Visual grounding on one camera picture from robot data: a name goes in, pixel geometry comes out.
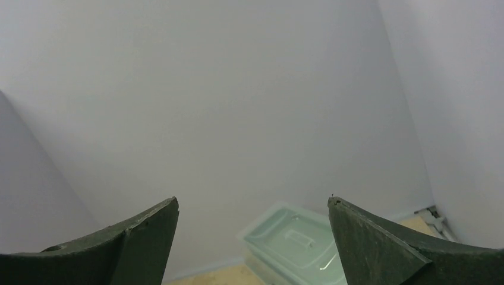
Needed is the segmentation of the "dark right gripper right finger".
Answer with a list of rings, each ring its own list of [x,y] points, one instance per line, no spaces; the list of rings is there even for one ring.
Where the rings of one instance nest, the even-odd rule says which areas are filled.
[[[348,284],[503,284],[503,249],[417,232],[340,197],[327,206]]]

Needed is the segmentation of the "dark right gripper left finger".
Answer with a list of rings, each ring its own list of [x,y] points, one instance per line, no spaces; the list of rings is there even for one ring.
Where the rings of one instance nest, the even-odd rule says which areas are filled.
[[[172,197],[41,252],[1,254],[1,284],[161,284],[178,217]]]

